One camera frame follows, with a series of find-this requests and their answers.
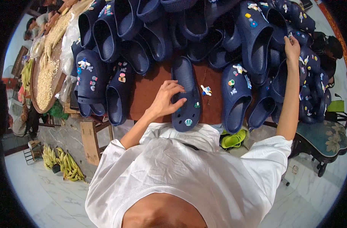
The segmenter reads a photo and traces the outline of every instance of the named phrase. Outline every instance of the white t-shirt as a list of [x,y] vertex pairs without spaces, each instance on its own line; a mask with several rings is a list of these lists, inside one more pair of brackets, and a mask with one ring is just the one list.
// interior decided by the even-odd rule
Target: white t-shirt
[[237,158],[219,147],[219,132],[207,124],[180,133],[152,123],[140,145],[126,150],[115,139],[107,146],[85,209],[96,226],[121,228],[138,200],[168,193],[192,204],[208,228],[258,227],[272,207],[291,143],[274,136]]

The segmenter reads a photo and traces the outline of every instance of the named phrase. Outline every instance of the green bag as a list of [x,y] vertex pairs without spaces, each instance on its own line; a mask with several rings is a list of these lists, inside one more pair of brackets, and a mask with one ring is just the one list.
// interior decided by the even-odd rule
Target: green bag
[[345,111],[345,101],[340,100],[332,101],[331,104],[327,107],[327,112],[344,112]]

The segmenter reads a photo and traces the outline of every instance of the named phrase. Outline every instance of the human hand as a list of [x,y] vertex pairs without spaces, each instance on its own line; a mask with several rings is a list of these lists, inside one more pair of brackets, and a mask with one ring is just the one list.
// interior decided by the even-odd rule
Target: human hand
[[284,40],[285,40],[285,53],[287,57],[286,63],[288,65],[298,66],[299,56],[300,56],[300,45],[298,40],[293,36],[290,36],[290,39],[287,36],[285,36]]
[[154,119],[176,112],[185,102],[186,98],[181,98],[176,103],[171,103],[173,95],[181,92],[185,93],[184,87],[177,84],[177,80],[167,80],[162,85],[156,95],[152,105],[146,110],[146,113]]

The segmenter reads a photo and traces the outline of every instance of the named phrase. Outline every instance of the person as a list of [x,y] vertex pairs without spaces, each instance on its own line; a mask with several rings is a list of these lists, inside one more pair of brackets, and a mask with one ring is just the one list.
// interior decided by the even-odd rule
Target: person
[[165,81],[141,119],[102,153],[85,202],[90,220],[115,228],[257,227],[274,203],[298,125],[300,46],[284,39],[288,77],[274,137],[238,158],[220,149],[210,125],[182,133],[153,123],[186,102],[172,104],[185,88]]
[[333,87],[336,61],[343,57],[342,45],[336,37],[326,36],[323,32],[314,32],[312,37],[314,43],[311,49],[319,56],[321,68],[328,75],[329,85]]
[[57,18],[66,8],[71,8],[79,0],[39,0],[39,5],[47,7],[48,22],[45,27],[45,34],[49,32]]
[[44,13],[37,18],[30,18],[26,23],[26,32],[24,40],[34,40],[39,38],[44,32],[44,26],[48,22],[48,13]]

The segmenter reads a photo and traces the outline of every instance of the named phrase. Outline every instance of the plastic bag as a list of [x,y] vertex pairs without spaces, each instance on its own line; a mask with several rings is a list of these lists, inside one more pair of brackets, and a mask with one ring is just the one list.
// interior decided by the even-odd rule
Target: plastic bag
[[46,36],[39,37],[38,39],[34,39],[32,47],[30,48],[30,57],[38,58],[43,50],[44,50],[44,42]]
[[78,18],[71,21],[67,26],[66,32],[62,39],[62,50],[60,55],[60,65],[62,72],[70,75],[74,66],[74,55],[72,54],[71,45],[80,37]]
[[76,80],[77,80],[76,77],[67,75],[63,82],[61,91],[57,93],[55,97],[62,102],[66,102],[67,98],[69,97],[71,93],[71,86]]

